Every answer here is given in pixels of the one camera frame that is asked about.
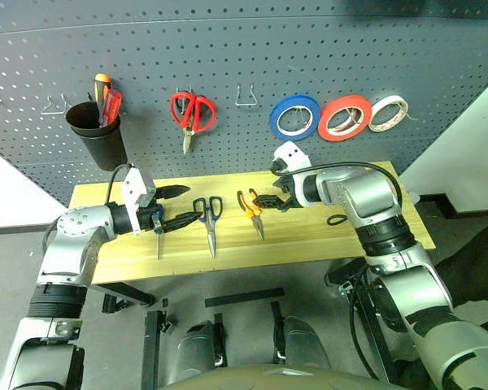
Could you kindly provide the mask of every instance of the red tape roll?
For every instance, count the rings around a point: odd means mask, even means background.
[[[347,128],[343,128],[343,126],[329,128],[329,121],[331,118],[333,118],[339,111],[347,108],[360,111],[359,118],[355,119],[356,123],[353,122],[352,126]],[[340,97],[339,99],[329,102],[322,110],[322,116],[318,123],[318,133],[320,134],[320,137],[324,138],[326,141],[347,140],[367,127],[372,114],[373,106],[365,97],[360,95]]]

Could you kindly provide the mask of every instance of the table leg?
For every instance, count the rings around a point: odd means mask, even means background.
[[[399,376],[390,356],[389,347],[381,331],[380,323],[377,320],[376,311],[364,286],[358,287],[358,301],[356,307],[358,315],[364,325],[373,355],[382,368],[383,377],[380,380],[389,384],[399,384]]]
[[[146,312],[141,390],[157,389],[159,342],[161,340],[161,329],[165,323],[166,312],[161,310]]]
[[[93,284],[91,288],[98,290],[101,293],[145,306],[152,306],[155,303],[155,298],[153,295],[147,294],[146,292],[138,290],[137,288],[126,283],[115,282]]]

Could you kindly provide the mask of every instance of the white tape roll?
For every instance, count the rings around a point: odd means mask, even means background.
[[[284,130],[281,125],[280,125],[280,118],[283,116],[283,114],[285,114],[287,111],[289,110],[298,110],[298,111],[306,111],[309,113],[309,120],[306,122],[306,124],[303,126],[303,128],[300,128],[299,130],[296,130],[294,132],[290,132],[290,131],[287,131],[287,130]],[[286,108],[285,110],[283,110],[280,114],[280,116],[278,117],[277,119],[277,127],[278,127],[278,131],[281,133],[281,134],[284,134],[285,136],[287,137],[295,137],[295,136],[299,136],[300,134],[303,134],[304,132],[306,132],[306,130],[308,130],[312,125],[312,111],[309,110],[307,107],[305,106],[292,106],[292,107],[288,107]]]
[[[385,107],[395,104],[399,106],[399,111],[391,119],[387,120],[385,123],[373,124],[374,117],[378,112],[383,110]],[[374,132],[384,132],[390,128],[393,128],[396,124],[401,122],[408,112],[408,103],[405,102],[401,96],[393,95],[381,99],[378,103],[373,106],[373,116],[368,122],[368,126]]]

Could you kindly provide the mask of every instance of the scissor blade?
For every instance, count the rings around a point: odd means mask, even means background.
[[[264,240],[264,226],[262,225],[262,219],[258,215],[252,218],[253,219],[253,226],[257,233],[259,233],[260,239]]]
[[[192,140],[192,136],[190,134],[185,133],[185,137],[182,140],[182,153],[186,154],[190,149],[190,142]]]
[[[216,248],[215,232],[208,232],[208,244],[210,245],[211,256],[214,258]]]

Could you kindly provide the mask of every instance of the wooden table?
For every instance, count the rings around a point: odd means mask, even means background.
[[[390,162],[377,164],[395,174]],[[290,209],[286,213],[264,210],[261,218],[265,241],[260,240],[252,222],[239,208],[236,193],[240,189],[250,200],[247,189],[253,188],[258,194],[277,194],[286,199],[280,189],[272,186],[275,180],[276,177],[268,171],[156,180],[158,186],[184,184],[191,187],[180,197],[162,201],[165,219],[192,210],[192,201],[197,197],[218,195],[223,198],[224,212],[216,223],[215,258],[211,258],[206,228],[200,222],[162,235],[159,256],[157,236],[153,232],[144,232],[141,236],[129,233],[101,248],[93,283],[364,255],[349,222],[333,227],[326,224],[328,216],[342,212],[339,206],[320,204],[312,208]],[[402,190],[403,215],[412,232],[425,249],[434,249],[432,238],[416,208],[404,188]],[[100,205],[106,191],[107,184],[77,185],[70,207]],[[122,203],[120,183],[114,184],[111,199]]]

